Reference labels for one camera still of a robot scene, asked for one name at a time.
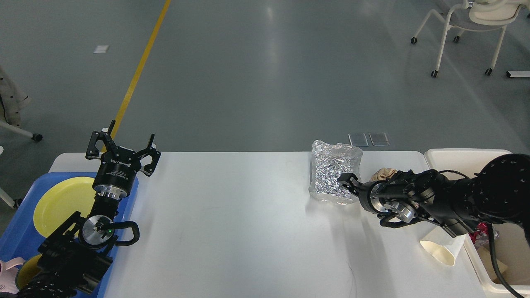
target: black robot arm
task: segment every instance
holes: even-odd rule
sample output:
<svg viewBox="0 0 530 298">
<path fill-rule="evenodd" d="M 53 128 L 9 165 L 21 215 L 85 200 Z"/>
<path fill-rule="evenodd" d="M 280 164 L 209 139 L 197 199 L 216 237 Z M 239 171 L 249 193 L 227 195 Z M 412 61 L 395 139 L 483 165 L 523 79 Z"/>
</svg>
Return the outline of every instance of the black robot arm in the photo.
<svg viewBox="0 0 530 298">
<path fill-rule="evenodd" d="M 474 178 L 448 180 L 436 170 L 396 173 L 388 181 L 360 183 L 352 173 L 338 181 L 377 214 L 380 224 L 402 227 L 427 221 L 452 237 L 473 232 L 479 222 L 514 223 L 530 245 L 530 156 L 506 154 Z"/>
<path fill-rule="evenodd" d="M 84 218 L 76 211 L 44 240 L 38 249 L 42 253 L 37 263 L 41 272 L 17 297 L 66 298 L 74 296 L 76 290 L 91 294 L 112 264 L 110 250 L 139 240 L 140 230 L 135 222 L 114 222 L 114 217 L 121 200 L 130 195 L 136 174 L 151 176 L 161 153 L 153 146 L 152 134 L 147 147 L 138 152 L 117 146 L 110 135 L 114 124 L 113 120 L 106 132 L 93 132 L 86 150 L 87 159 L 101 160 L 92 184 L 95 197 L 89 215 Z M 99 141 L 106 148 L 101 155 L 96 146 Z M 140 160 L 146 156 L 152 161 L 142 166 Z M 115 231 L 129 228 L 132 239 L 119 241 Z"/>
</svg>

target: chair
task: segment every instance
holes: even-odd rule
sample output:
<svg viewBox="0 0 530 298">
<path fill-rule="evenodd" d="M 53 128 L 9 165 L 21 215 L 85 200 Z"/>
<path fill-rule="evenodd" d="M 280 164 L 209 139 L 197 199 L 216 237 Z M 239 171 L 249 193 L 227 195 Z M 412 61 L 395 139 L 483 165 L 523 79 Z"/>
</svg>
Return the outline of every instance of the chair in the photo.
<svg viewBox="0 0 530 298">
<path fill-rule="evenodd" d="M 436 0 L 436 4 L 442 12 L 430 10 L 421 23 L 420 28 L 410 40 L 410 43 L 414 45 L 418 42 L 418 35 L 431 15 L 445 24 L 436 68 L 431 72 L 431 77 L 436 77 L 440 70 L 441 56 L 444 52 L 445 39 L 449 29 L 459 28 L 458 34 L 453 39 L 455 43 L 458 43 L 464 31 L 483 32 L 500 29 L 499 41 L 497 42 L 493 59 L 490 67 L 485 72 L 486 75 L 490 75 L 497 63 L 506 26 L 512 23 L 520 9 L 524 6 L 529 6 L 529 3 L 530 0 L 477 0 L 474 2 L 468 2 L 467 0 Z"/>
</svg>

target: white storage bin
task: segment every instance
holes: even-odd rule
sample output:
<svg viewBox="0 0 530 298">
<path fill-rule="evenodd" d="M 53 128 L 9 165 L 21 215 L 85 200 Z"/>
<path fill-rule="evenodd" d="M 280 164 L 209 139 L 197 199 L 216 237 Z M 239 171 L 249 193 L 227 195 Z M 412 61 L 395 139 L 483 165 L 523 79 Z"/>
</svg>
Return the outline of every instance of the white storage bin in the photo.
<svg viewBox="0 0 530 298">
<path fill-rule="evenodd" d="M 425 159 L 431 169 L 456 170 L 468 177 L 475 177 L 482 168 L 494 158 L 511 153 L 506 150 L 495 149 L 431 149 L 425 153 Z M 449 179 L 460 179 L 453 173 L 444 173 Z M 530 248 L 528 247 L 523 229 L 515 224 L 496 225 L 499 239 L 495 241 L 497 259 L 508 265 L 504 273 L 506 281 L 520 294 L 530 294 Z M 467 238 L 464 248 L 471 259 L 471 263 L 482 286 L 494 293 L 508 293 L 504 286 L 494 283 L 488 276 L 479 254 L 476 252 L 471 239 Z"/>
</svg>

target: plastic bag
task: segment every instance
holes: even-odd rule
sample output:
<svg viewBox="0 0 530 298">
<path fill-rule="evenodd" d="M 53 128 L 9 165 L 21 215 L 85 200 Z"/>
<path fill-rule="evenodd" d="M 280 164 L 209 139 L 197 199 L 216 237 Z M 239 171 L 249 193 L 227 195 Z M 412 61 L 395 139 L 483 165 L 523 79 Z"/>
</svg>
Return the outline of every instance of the plastic bag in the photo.
<svg viewBox="0 0 530 298">
<path fill-rule="evenodd" d="M 323 141 L 313 142 L 313 158 L 311 160 L 311 197 L 347 205 L 357 198 L 342 187 L 337 179 L 340 174 L 349 172 L 359 177 L 359 165 L 363 151 L 348 144 L 330 145 Z"/>
</svg>

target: black cable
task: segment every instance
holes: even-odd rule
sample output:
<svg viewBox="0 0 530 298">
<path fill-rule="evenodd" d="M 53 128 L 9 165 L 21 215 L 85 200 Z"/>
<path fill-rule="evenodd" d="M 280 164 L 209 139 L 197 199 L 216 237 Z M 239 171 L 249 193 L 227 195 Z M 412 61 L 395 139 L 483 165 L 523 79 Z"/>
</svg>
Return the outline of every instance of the black cable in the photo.
<svg viewBox="0 0 530 298">
<path fill-rule="evenodd" d="M 517 293 L 509 284 L 506 282 L 502 273 L 499 270 L 499 264 L 497 264 L 497 253 L 495 252 L 495 237 L 493 235 L 493 225 L 488 223 L 488 239 L 490 240 L 490 256 L 491 264 L 493 265 L 493 270 L 497 275 L 497 278 L 502 283 L 502 285 L 510 291 L 510 293 L 517 298 L 524 298 L 521 294 Z"/>
<path fill-rule="evenodd" d="M 455 174 L 459 174 L 460 176 L 463 176 L 464 178 L 466 179 L 469 179 L 468 176 L 458 172 L 458 171 L 455 171 L 455 170 L 443 170 L 443 171 L 439 171 L 438 173 L 455 173 Z"/>
</svg>

